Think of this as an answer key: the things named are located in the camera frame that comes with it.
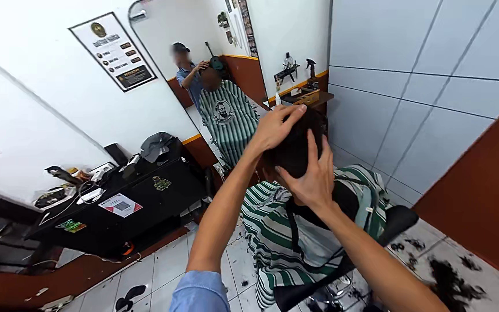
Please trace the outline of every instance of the cable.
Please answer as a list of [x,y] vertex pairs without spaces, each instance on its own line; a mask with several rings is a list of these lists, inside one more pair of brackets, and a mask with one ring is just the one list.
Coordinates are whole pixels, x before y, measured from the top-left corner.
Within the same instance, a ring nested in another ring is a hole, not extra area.
[[72,206],[72,205],[73,205],[73,203],[75,203],[75,202],[78,200],[78,198],[80,198],[80,196],[82,195],[82,187],[83,187],[83,186],[84,186],[87,182],[89,182],[89,181],[86,181],[86,182],[83,182],[82,184],[80,184],[80,186],[78,187],[78,195],[77,195],[77,196],[73,196],[73,200],[70,202],[70,204],[69,204],[68,206],[66,206],[66,208],[65,208],[65,209],[61,210],[61,212],[59,212],[58,214],[56,214],[56,215],[52,216],[51,218],[49,218],[49,219],[47,219],[47,220],[46,220],[45,218],[46,218],[47,216],[49,216],[49,214],[51,214],[51,212],[46,213],[46,214],[45,214],[45,216],[43,217],[42,221],[40,221],[40,224],[38,224],[38,225],[42,225],[42,224],[46,223],[46,222],[47,222],[47,221],[49,221],[49,220],[53,220],[53,219],[55,219],[56,217],[58,217],[59,215],[61,215],[61,213],[64,213],[67,209],[69,209],[69,208],[70,208],[70,206]]
[[40,261],[40,262],[38,262],[38,263],[32,264],[31,266],[35,266],[35,265],[42,264],[42,263],[46,263],[46,262],[55,262],[55,264],[57,264],[57,263],[58,263],[58,261],[57,261],[57,260],[50,259],[50,260],[43,260],[43,261]]
[[[138,255],[138,259],[134,260],[133,262],[136,262],[136,261],[139,261],[140,259],[142,259],[142,254],[137,252],[136,253]],[[127,259],[124,259],[123,261],[113,261],[113,260],[109,260],[109,259],[104,259],[98,255],[93,255],[93,254],[86,254],[88,256],[94,256],[94,257],[98,257],[101,261],[105,261],[105,262],[111,262],[111,263],[123,263],[124,261],[127,261],[128,259],[130,259],[130,257],[128,257]]]

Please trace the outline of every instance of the sticker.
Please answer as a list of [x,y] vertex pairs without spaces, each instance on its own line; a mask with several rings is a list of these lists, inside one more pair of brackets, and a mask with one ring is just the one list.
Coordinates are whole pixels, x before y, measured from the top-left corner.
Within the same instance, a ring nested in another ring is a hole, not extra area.
[[163,191],[164,189],[168,188],[172,182],[170,182],[167,179],[162,179],[159,177],[153,177],[153,182],[155,184],[153,185],[157,190]]
[[73,219],[68,219],[67,221],[57,225],[55,228],[63,229],[65,231],[71,232],[71,233],[76,233],[76,232],[82,230],[83,228],[85,228],[86,226],[87,225],[84,223],[74,222]]
[[105,208],[114,214],[122,216],[123,218],[142,209],[142,205],[120,193],[109,198],[105,202],[100,203],[98,206]]

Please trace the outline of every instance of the power cord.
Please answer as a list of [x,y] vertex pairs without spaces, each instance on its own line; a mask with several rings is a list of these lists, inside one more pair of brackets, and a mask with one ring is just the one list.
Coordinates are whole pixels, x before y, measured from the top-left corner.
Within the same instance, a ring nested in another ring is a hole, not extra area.
[[45,214],[45,216],[43,217],[42,221],[40,221],[40,224],[39,224],[39,225],[42,225],[42,224],[46,223],[46,222],[47,222],[47,221],[49,221],[49,220],[53,220],[53,219],[55,219],[56,217],[60,216],[60,215],[61,215],[61,213],[64,213],[67,209],[69,209],[69,208],[70,208],[70,206],[72,206],[72,205],[73,205],[73,203],[75,203],[75,202],[78,200],[78,198],[80,198],[80,197],[82,196],[82,188],[84,187],[84,185],[85,185],[87,182],[90,182],[90,181],[86,181],[86,182],[83,182],[82,184],[80,184],[80,186],[78,187],[78,194],[77,194],[76,196],[73,196],[73,200],[70,202],[70,204],[69,204],[68,206],[66,206],[66,208],[65,208],[65,209],[61,210],[61,212],[59,212],[58,214],[56,214],[56,215],[52,216],[52,217],[51,217],[51,218],[49,218],[49,219],[46,219],[46,218],[47,218],[47,216],[49,216],[49,215],[51,214],[51,212],[46,213],[46,214]]

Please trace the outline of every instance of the white floor tile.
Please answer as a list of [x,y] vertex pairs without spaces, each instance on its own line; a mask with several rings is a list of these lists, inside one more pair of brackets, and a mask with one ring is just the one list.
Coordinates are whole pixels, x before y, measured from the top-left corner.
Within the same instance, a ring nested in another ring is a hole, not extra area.
[[153,282],[153,267],[155,264],[155,253],[145,257],[130,266],[121,273],[119,281],[119,290],[116,294],[116,299],[124,298],[126,293],[134,286],[145,285],[146,290],[142,295],[135,296],[132,301],[135,303],[145,296],[151,294],[151,284]]
[[236,297],[228,302],[230,305],[230,312],[242,312],[242,306],[240,304],[240,298]]
[[151,307],[151,294],[142,298],[132,306],[130,312],[150,312]]
[[357,269],[354,269],[351,274],[351,286],[359,292],[359,294],[355,293],[353,296],[366,297],[369,293],[369,284]]
[[83,252],[79,252],[78,250],[63,248],[63,252],[61,252],[61,256],[59,256],[59,261],[55,267],[60,268],[83,254]]
[[[299,309],[301,312],[311,312],[309,307],[307,306],[308,299],[305,301],[302,301],[298,304]],[[363,308],[365,307],[365,303],[361,300],[354,299],[351,301],[351,304],[348,304],[347,302],[341,302],[342,306],[344,308],[344,311],[352,311],[352,312],[361,312]]]
[[[241,293],[238,297],[240,298],[240,304],[242,306],[243,312],[259,312],[261,309],[257,303],[257,298],[255,297],[255,285],[250,287],[248,290]],[[280,309],[276,304],[272,307],[266,308],[264,312],[280,312]],[[298,306],[291,308],[289,312],[301,312]]]
[[227,246],[226,251],[228,252],[236,289],[238,293],[241,293],[257,281],[257,273],[253,267],[253,257],[248,250],[248,242],[245,239],[239,239]]
[[61,312],[80,312],[82,307],[82,302],[84,301],[84,295],[74,298],[72,302],[65,306]]
[[187,264],[188,242],[187,236],[183,235],[155,252],[153,289],[158,289],[184,273]]
[[228,300],[236,297],[238,292],[236,291],[236,284],[234,283],[234,276],[232,275],[232,269],[230,268],[230,262],[228,262],[227,252],[223,252],[221,257],[221,279],[222,283],[226,288],[226,297]]
[[361,312],[367,305],[364,303],[364,301],[357,301],[354,303],[351,307],[344,309],[346,312]]
[[190,251],[192,250],[193,240],[196,239],[196,233],[198,231],[189,231],[187,235],[188,240],[188,255],[190,255]]
[[232,236],[228,240],[228,244],[227,245],[230,245],[230,244],[234,243],[237,240],[244,239],[245,235],[246,235],[246,228],[244,228],[243,225],[236,226],[234,228],[234,232],[232,232]]
[[413,268],[416,259],[446,235],[419,219],[417,224],[396,237],[388,248],[407,266]]
[[172,293],[184,274],[172,280],[170,283],[157,289],[151,294],[151,312],[169,312],[171,306]]
[[311,310],[307,306],[307,302],[305,300],[298,303],[298,308],[301,312],[311,312]]
[[215,157],[217,157],[218,159],[218,162],[221,164],[221,165],[225,165],[225,161],[221,158],[222,155],[221,155],[221,151],[219,151],[218,149],[214,150],[213,151],[213,154],[215,154]]
[[464,300],[469,304],[468,312],[488,312],[499,311],[499,271],[484,262],[479,257],[468,252],[461,245],[447,238],[440,244],[436,245],[431,251],[419,258],[416,265],[417,274],[425,281],[434,283],[435,279],[432,275],[431,260],[447,261],[451,265],[454,272],[467,285],[481,287],[486,292],[486,298],[473,299],[472,301]]
[[116,275],[84,295],[80,312],[113,312],[120,275]]

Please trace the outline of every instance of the electrical outlet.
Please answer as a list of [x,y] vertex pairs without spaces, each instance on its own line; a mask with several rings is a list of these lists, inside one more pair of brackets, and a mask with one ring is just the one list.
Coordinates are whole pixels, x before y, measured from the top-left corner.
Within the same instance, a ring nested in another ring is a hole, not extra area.
[[215,170],[217,170],[218,174],[221,176],[221,179],[224,181],[225,180],[225,170],[223,169],[222,165],[220,163],[216,163],[213,165],[215,167]]

